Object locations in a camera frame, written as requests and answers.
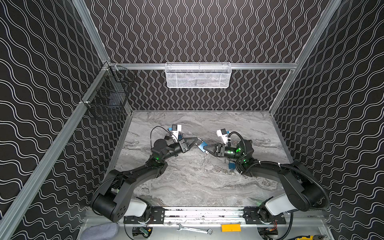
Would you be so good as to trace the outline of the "blue padlock front large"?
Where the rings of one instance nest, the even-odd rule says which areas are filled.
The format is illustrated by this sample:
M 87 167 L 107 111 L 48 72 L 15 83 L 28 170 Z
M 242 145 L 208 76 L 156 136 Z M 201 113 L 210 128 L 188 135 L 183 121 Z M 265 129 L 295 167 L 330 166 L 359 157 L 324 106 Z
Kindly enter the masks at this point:
M 203 152 L 204 154 L 208 154 L 208 152 L 205 150 L 205 146 L 208 145 L 206 142 L 196 143 L 196 145 L 201 152 Z

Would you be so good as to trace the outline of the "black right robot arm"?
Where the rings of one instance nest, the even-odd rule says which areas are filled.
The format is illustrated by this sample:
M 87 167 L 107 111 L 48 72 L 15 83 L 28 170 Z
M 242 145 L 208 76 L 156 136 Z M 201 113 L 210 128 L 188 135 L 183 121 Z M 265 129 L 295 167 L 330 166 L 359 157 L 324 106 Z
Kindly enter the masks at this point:
M 221 143 L 207 145 L 204 150 L 215 157 L 231 160 L 243 176 L 265 178 L 282 185 L 282 194 L 270 197 L 259 206 L 258 215 L 262 221 L 269 221 L 283 212 L 321 209 L 323 206 L 317 202 L 328 198 L 324 188 L 302 164 L 255 159 L 251 140 L 241 140 L 235 147 Z

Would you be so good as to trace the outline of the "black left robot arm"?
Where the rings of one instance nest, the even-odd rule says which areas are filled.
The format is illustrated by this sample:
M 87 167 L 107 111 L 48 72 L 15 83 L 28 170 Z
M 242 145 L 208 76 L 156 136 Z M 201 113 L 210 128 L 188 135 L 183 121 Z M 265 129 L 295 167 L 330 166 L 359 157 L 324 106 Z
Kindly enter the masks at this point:
M 116 223 L 129 209 L 134 190 L 141 184 L 160 177 L 168 167 L 167 159 L 186 153 L 197 146 L 197 137 L 183 138 L 168 144 L 158 139 L 151 148 L 152 154 L 143 166 L 128 171 L 111 170 L 97 188 L 91 200 L 91 209 Z

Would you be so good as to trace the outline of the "yellow block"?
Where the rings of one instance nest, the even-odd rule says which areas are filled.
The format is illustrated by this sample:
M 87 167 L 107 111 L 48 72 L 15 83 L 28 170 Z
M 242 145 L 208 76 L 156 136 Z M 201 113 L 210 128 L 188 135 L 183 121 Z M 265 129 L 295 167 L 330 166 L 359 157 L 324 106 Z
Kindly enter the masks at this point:
M 232 233 L 232 232 L 241 232 L 240 224 L 225 224 L 221 225 L 221 229 L 223 233 Z

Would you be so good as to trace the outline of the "silver combination wrench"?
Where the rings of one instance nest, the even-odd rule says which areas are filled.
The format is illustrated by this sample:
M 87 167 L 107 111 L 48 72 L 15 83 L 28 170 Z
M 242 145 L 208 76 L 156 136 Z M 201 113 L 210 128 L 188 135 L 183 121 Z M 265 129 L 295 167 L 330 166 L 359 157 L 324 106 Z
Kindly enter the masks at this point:
M 213 230 L 212 229 L 199 229 L 199 228 L 193 228 L 193 227 L 186 227 L 181 224 L 178 224 L 177 231 L 189 231 L 189 232 L 195 232 L 195 233 L 203 233 L 207 235 L 212 235 Z

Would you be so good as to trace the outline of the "aluminium back crossbar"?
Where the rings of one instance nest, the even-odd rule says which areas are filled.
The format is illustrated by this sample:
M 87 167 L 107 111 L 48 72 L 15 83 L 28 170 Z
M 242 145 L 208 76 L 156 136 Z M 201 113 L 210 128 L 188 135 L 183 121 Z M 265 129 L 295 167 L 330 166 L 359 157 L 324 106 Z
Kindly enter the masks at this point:
M 118 69 L 123 68 L 133 71 L 160 70 L 165 71 L 169 67 L 178 69 L 191 68 L 209 68 L 209 67 L 230 67 L 232 70 L 295 70 L 298 66 L 296 63 L 165 63 L 165 64 L 111 64 Z

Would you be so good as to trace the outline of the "grey cloth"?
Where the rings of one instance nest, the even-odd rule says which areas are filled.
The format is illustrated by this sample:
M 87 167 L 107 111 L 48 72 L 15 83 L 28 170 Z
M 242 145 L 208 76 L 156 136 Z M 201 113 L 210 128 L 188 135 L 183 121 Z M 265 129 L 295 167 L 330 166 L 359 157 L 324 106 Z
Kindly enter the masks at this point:
M 80 235 L 80 240 L 110 240 L 119 232 L 117 223 L 108 223 L 86 228 Z

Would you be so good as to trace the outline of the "yellow black tool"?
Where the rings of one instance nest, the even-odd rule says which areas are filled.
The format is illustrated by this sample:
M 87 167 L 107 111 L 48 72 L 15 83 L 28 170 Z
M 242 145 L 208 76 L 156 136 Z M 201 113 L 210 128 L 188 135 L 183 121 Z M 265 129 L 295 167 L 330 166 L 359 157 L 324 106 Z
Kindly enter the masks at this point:
M 327 235 L 307 235 L 307 236 L 296 236 L 293 238 L 290 238 L 289 240 L 325 240 L 328 236 Z

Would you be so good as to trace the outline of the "aluminium left side bar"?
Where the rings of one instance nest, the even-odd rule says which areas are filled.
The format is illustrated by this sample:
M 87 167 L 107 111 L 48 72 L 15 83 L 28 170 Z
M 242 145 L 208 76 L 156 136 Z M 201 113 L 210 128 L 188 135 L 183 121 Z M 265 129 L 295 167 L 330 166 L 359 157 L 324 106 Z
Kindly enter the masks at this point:
M 104 63 L 100 72 L 94 79 L 91 86 L 88 88 L 81 101 L 76 106 L 75 110 L 66 121 L 65 125 L 44 154 L 42 160 L 39 162 L 28 181 L 13 201 L 12 205 L 8 209 L 5 217 L 1 220 L 1 239 L 9 240 L 16 231 L 22 218 L 39 192 L 41 186 L 46 180 L 47 176 L 54 167 L 56 161 L 73 135 L 79 122 L 87 111 L 86 102 L 92 100 L 92 94 L 96 91 L 97 87 L 103 80 L 104 75 L 108 72 L 109 65 Z

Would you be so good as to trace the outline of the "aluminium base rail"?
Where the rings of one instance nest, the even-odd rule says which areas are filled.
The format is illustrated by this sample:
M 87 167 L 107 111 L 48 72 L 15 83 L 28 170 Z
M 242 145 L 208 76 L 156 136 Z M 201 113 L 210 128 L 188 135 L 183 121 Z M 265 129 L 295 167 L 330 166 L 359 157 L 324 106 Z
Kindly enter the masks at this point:
M 118 221 L 128 226 L 176 227 L 178 224 L 191 227 L 220 227 L 226 224 L 239 224 L 242 227 L 287 227 L 290 222 L 289 213 L 282 213 L 272 222 L 263 223 L 256 217 L 256 207 L 153 207 L 147 221 L 139 221 L 137 217 L 123 217 Z M 321 212 L 295 212 L 293 227 L 321 227 L 324 225 Z M 110 223 L 104 217 L 87 212 L 82 227 L 91 227 Z

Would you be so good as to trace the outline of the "aluminium corner frame post left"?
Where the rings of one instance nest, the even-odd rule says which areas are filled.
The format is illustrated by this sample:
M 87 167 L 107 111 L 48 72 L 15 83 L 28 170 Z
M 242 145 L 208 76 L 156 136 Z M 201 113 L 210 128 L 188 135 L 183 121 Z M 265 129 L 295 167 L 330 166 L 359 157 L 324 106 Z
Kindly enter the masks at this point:
M 90 40 L 93 46 L 96 49 L 96 52 L 102 62 L 110 63 L 111 60 L 108 56 L 108 53 L 105 49 L 104 44 L 102 43 L 101 37 L 98 33 L 97 27 L 91 17 L 91 13 L 87 8 L 85 1 L 83 0 L 74 0 L 74 6 L 83 22 L 83 25 L 90 36 Z

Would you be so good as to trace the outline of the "aluminium corner frame post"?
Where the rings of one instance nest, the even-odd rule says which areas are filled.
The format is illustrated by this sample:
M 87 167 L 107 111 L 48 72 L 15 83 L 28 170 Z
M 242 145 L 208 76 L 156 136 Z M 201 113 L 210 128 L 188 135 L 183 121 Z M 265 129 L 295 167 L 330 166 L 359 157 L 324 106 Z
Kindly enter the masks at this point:
M 299 57 L 296 60 L 296 67 L 290 71 L 288 74 L 286 80 L 284 81 L 278 95 L 276 96 L 273 104 L 270 107 L 269 113 L 274 116 L 277 112 L 280 104 L 282 103 L 285 95 L 287 94 L 288 90 L 290 89 L 291 85 L 293 84 L 294 80 L 296 79 L 297 75 L 303 68 L 304 64 L 308 60 L 311 52 L 313 51 L 314 47 L 318 43 L 321 35 L 323 34 L 324 30 L 328 26 L 330 20 L 332 19 L 334 13 L 340 6 L 342 1 L 328 1 L 328 4 L 324 11 L 322 12 L 317 24 L 315 25 L 314 29 L 312 30 L 310 37 L 308 38 L 306 44 L 304 45 Z
M 102 43 L 101 37 L 98 33 L 97 27 L 91 17 L 91 13 L 87 8 L 85 1 L 83 0 L 74 0 L 74 6 L 83 22 L 83 25 L 90 36 L 90 40 L 93 46 L 96 49 L 96 52 L 102 62 L 110 63 L 111 60 L 108 56 L 108 53 L 105 49 L 104 44 Z

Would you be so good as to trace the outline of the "aluminium corner frame post right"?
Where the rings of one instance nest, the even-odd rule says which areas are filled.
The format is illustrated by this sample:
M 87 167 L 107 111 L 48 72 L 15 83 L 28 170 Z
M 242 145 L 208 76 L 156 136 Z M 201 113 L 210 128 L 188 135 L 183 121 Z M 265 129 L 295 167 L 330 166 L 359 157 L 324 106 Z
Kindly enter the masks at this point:
M 322 12 L 317 24 L 315 25 L 314 29 L 312 30 L 310 37 L 308 38 L 306 44 L 304 45 L 299 57 L 296 60 L 296 67 L 290 71 L 288 74 L 286 80 L 284 81 L 278 95 L 276 96 L 273 104 L 270 107 L 269 113 L 274 116 L 277 112 L 280 104 L 282 103 L 285 95 L 287 94 L 288 90 L 290 89 L 291 85 L 293 84 L 294 80 L 296 79 L 297 75 L 303 68 L 304 64 L 308 60 L 311 52 L 313 51 L 314 47 L 318 43 L 321 35 L 323 34 L 324 30 L 328 26 L 330 20 L 332 19 L 334 13 L 340 6 L 342 1 L 328 1 L 328 4 L 324 11 Z

